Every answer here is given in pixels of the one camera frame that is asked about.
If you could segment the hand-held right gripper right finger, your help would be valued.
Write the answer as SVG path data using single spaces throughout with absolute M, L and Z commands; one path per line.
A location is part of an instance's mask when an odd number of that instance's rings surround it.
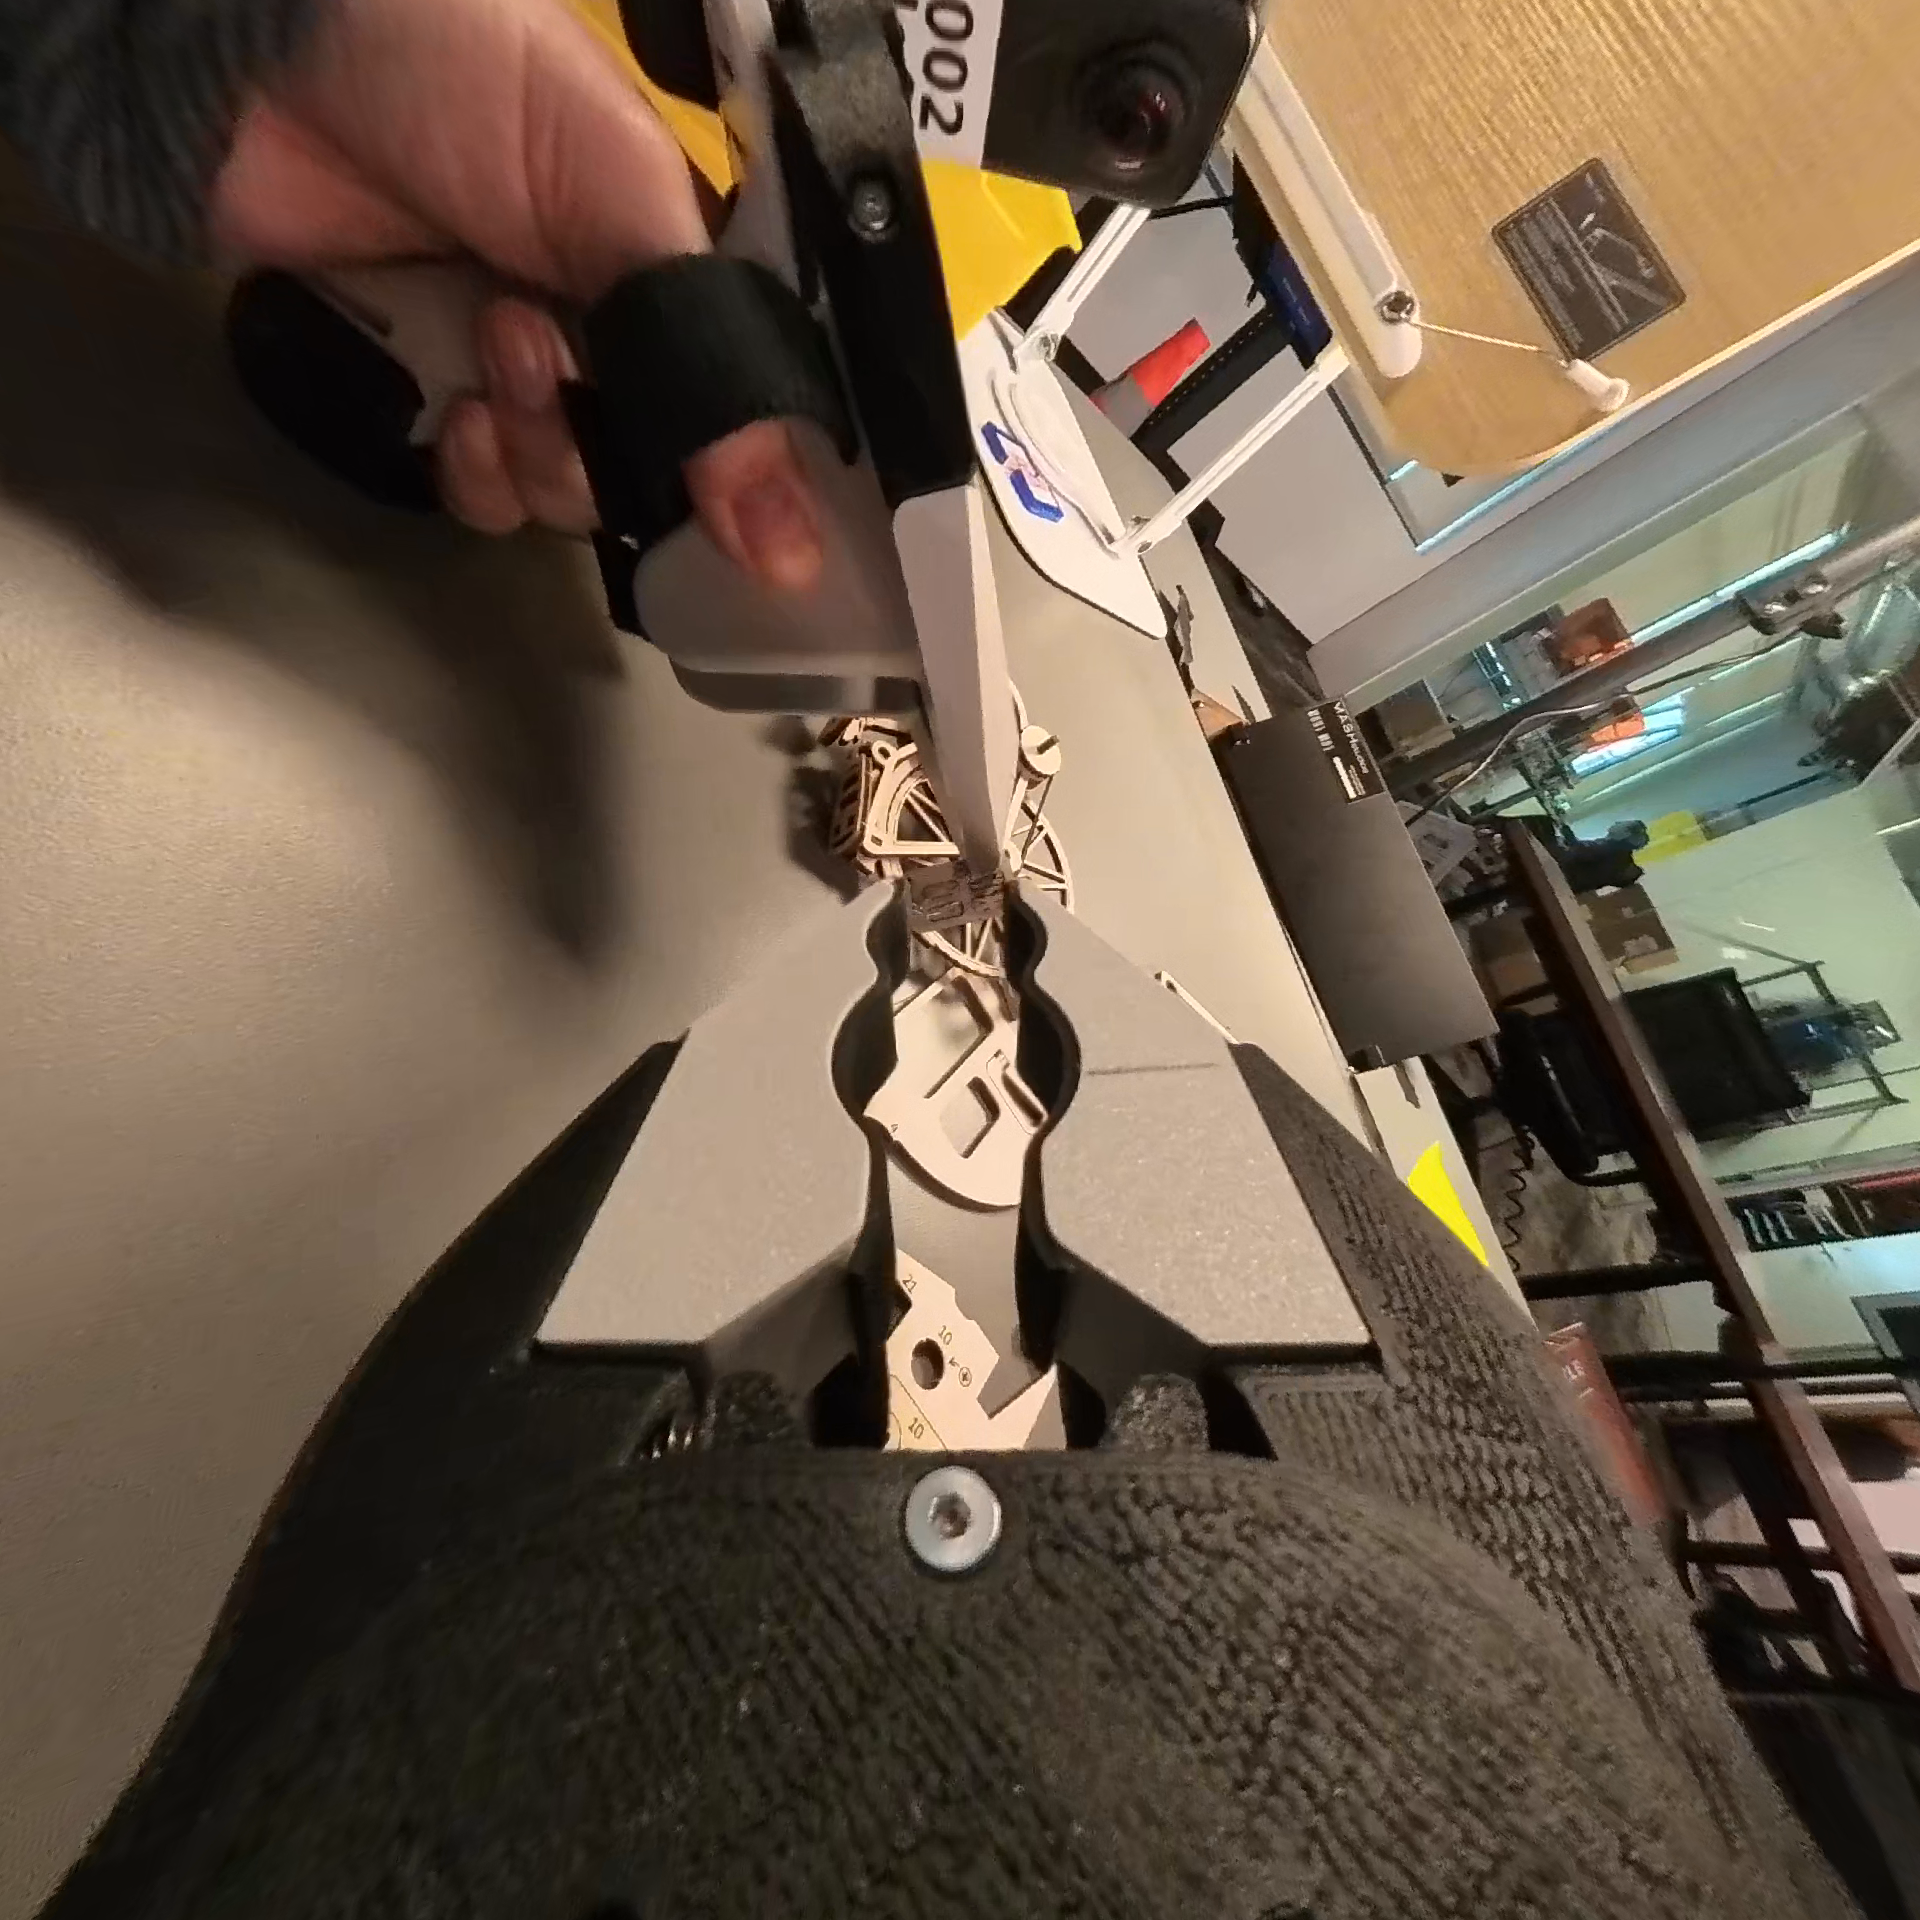
M 1127 1394 L 1182 1381 L 1237 1445 L 1246 1374 L 1379 1363 L 1341 1256 L 1204 1010 L 1054 901 L 1012 901 L 1018 1067 L 1042 1107 L 1023 1156 L 1015 1300 L 1070 1449 Z

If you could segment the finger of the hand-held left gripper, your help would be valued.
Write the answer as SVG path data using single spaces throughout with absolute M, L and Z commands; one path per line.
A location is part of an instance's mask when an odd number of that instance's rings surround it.
M 907 499 L 894 532 L 918 638 L 933 784 L 970 870 L 995 877 L 1010 806 L 1010 668 L 978 481 Z

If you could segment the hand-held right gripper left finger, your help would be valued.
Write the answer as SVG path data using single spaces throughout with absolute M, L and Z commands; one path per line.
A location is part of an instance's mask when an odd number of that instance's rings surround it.
M 686 1033 L 535 1342 L 769 1377 L 883 1448 L 895 1237 L 869 1107 L 895 1067 L 899 897 L 829 902 Z

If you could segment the wooden bicycle model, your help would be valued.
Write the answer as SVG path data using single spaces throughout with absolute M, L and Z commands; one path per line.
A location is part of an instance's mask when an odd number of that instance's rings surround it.
M 999 869 L 1003 894 L 1009 881 L 1020 881 L 1059 905 L 1071 905 L 1071 865 L 1062 837 L 1049 821 L 1049 795 L 1062 770 L 1066 750 L 1049 726 L 1027 718 L 1021 702 L 1015 702 L 1015 722 L 1020 732 L 1015 792 Z M 929 760 L 909 724 L 879 714 L 837 715 L 820 730 L 818 748 L 827 755 L 837 779 L 826 850 L 861 881 L 901 886 L 914 974 L 931 981 L 949 970 L 967 970 L 999 981 L 1012 1010 L 1018 996 L 1003 957 L 1006 902 L 997 922 L 956 930 L 924 928 L 909 910 L 906 889 L 909 869 L 970 869 L 949 834 Z

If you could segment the person's left forearm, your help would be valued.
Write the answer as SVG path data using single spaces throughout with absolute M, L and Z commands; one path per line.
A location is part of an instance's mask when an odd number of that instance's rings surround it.
M 235 130 L 317 17 L 308 2 L 4 2 L 4 141 L 90 233 L 201 265 Z

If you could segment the wooden parts sheet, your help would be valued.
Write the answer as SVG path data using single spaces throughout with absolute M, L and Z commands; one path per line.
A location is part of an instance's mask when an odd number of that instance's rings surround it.
M 894 1008 L 895 1066 L 869 1115 L 918 1178 L 970 1210 L 1012 1210 L 1045 1109 L 1018 1069 L 1002 984 L 953 966 Z
M 987 1409 L 981 1394 L 1002 1357 L 953 1288 L 901 1252 L 895 1289 L 902 1308 L 885 1342 L 885 1448 L 942 1453 L 1038 1448 L 1042 1420 L 1059 1409 L 1059 1369 L 1047 1369 L 1002 1409 Z

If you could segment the person's left hand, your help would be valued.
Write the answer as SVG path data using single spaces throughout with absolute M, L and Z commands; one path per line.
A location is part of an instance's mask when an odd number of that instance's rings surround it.
M 561 307 L 710 250 L 678 141 L 573 8 L 546 2 L 324 5 L 237 117 L 207 229 L 235 265 L 471 257 L 510 283 L 436 453 L 449 510 L 492 537 L 596 524 Z

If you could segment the yellow plastic bin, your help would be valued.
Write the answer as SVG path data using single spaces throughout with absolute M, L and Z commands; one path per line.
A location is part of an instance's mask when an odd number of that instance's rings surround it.
M 732 201 L 734 140 L 714 108 L 714 68 L 705 51 L 705 5 L 662 5 L 659 27 L 693 27 L 690 80 L 667 82 L 659 38 L 636 52 L 623 5 L 577 2 L 573 12 L 612 51 L 615 62 L 662 117 L 706 200 Z M 895 5 L 902 64 L 929 209 L 940 240 L 956 339 L 1009 301 L 1059 252 L 1079 246 L 1067 194 L 1047 182 L 981 168 L 1002 77 L 1003 5 Z

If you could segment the yellow sticky note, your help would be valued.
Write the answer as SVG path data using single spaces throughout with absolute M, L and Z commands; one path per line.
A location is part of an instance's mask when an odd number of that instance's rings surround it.
M 1403 1186 L 1446 1233 L 1453 1235 L 1453 1238 L 1479 1267 L 1491 1267 L 1491 1257 L 1485 1256 L 1485 1246 L 1473 1214 L 1452 1179 L 1446 1150 L 1438 1140 L 1429 1144 L 1411 1164 L 1403 1176 Z

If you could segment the orange traffic cone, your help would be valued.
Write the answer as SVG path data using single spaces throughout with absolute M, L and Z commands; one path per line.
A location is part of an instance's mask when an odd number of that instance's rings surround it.
M 1194 372 L 1211 353 L 1211 339 L 1199 317 L 1191 317 L 1171 331 L 1161 344 L 1142 353 L 1130 368 L 1130 385 L 1137 392 L 1145 411 L 1164 405 L 1167 395 Z

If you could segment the black box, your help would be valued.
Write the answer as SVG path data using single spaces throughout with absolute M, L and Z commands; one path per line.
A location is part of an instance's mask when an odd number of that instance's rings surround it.
M 1491 1040 L 1498 1013 L 1348 708 L 1282 708 L 1211 748 L 1341 1057 L 1386 1067 Z

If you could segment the dark red-brown product box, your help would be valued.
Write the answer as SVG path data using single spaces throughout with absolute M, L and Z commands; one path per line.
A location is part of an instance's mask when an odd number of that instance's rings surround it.
M 1572 1322 L 1545 1332 L 1542 1349 L 1577 1435 L 1627 1518 L 1646 1529 L 1663 1525 L 1669 1521 L 1663 1488 L 1593 1336 L 1583 1324 Z

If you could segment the wooden book stand white legs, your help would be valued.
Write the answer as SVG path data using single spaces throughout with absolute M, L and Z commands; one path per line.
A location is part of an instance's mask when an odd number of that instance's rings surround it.
M 1916 257 L 1916 5 L 1271 5 L 1226 122 L 1333 344 L 1165 507 L 1115 505 L 1054 355 L 1145 229 L 1029 334 L 964 340 L 987 484 L 1054 586 L 1164 630 L 1145 556 L 1340 377 L 1386 448 L 1538 469 L 1745 368 Z

